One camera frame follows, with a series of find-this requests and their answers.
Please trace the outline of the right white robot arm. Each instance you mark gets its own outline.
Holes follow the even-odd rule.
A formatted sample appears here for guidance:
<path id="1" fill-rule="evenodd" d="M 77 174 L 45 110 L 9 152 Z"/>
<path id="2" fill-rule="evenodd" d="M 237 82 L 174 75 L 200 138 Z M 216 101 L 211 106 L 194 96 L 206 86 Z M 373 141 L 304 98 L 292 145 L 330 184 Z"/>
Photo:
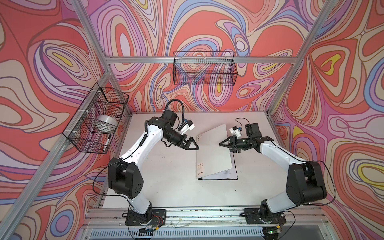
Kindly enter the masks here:
<path id="1" fill-rule="evenodd" d="M 313 203 L 327 197 L 322 168 L 316 161 L 305 161 L 280 147 L 270 137 L 238 139 L 231 136 L 219 143 L 232 153 L 254 149 L 270 158 L 287 172 L 285 191 L 263 200 L 258 211 L 259 218 L 270 222 L 277 215 L 303 204 Z"/>

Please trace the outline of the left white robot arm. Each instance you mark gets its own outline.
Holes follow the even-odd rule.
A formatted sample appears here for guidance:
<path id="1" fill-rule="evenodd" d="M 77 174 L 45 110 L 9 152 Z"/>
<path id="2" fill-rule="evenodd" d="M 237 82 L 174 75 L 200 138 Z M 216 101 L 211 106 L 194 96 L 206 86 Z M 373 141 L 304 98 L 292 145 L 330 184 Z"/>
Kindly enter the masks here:
<path id="1" fill-rule="evenodd" d="M 152 203 L 142 193 L 144 178 L 141 166 L 154 146 L 162 142 L 167 148 L 175 146 L 187 151 L 197 151 L 193 137 L 186 132 L 194 129 L 191 120 L 181 125 L 181 130 L 173 128 L 174 120 L 169 117 L 153 117 L 144 123 L 145 130 L 134 145 L 121 157 L 112 158 L 108 164 L 108 185 L 117 195 L 127 200 L 132 211 L 140 217 L 152 217 Z"/>

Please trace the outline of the printed paper sheet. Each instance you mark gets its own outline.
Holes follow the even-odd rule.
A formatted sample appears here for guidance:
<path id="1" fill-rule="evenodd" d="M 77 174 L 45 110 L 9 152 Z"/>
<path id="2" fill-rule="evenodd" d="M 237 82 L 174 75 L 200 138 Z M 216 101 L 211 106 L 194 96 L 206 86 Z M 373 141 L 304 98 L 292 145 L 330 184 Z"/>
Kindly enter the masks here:
<path id="1" fill-rule="evenodd" d="M 235 163 L 234 154 L 230 152 L 232 168 L 224 170 L 206 177 L 202 177 L 201 180 L 238 180 L 238 173 Z"/>

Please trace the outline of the white folder black inside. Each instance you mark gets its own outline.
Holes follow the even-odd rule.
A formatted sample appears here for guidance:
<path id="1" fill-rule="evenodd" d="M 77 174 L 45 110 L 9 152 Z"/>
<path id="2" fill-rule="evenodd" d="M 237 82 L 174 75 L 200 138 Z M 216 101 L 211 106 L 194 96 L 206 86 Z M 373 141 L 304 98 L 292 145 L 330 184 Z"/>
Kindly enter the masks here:
<path id="1" fill-rule="evenodd" d="M 197 136 L 197 179 L 232 168 L 230 150 L 219 143 L 228 137 L 227 128 L 222 124 Z"/>

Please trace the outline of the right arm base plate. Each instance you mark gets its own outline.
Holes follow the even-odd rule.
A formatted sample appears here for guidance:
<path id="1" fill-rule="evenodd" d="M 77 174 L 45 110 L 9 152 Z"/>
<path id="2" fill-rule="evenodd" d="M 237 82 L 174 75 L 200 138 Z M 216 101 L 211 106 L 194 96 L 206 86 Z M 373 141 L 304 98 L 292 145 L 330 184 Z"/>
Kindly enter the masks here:
<path id="1" fill-rule="evenodd" d="M 271 213 L 269 210 L 265 210 L 262 208 L 245 208 L 242 213 L 240 213 L 241 217 L 246 219 L 248 225 L 254 224 L 276 224 L 276 225 L 284 225 L 286 221 L 285 215 L 280 213 Z"/>

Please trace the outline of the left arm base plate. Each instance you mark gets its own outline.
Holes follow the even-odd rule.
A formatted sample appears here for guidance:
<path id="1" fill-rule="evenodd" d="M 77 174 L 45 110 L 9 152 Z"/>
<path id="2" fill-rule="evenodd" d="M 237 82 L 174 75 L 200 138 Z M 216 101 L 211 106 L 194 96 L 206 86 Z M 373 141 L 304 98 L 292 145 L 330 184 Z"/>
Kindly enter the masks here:
<path id="1" fill-rule="evenodd" d="M 161 227 L 166 223 L 167 210 L 166 209 L 149 209 L 144 215 L 140 215 L 133 210 L 128 210 L 127 213 L 122 214 L 125 218 L 125 225 L 131 226 L 153 226 Z"/>

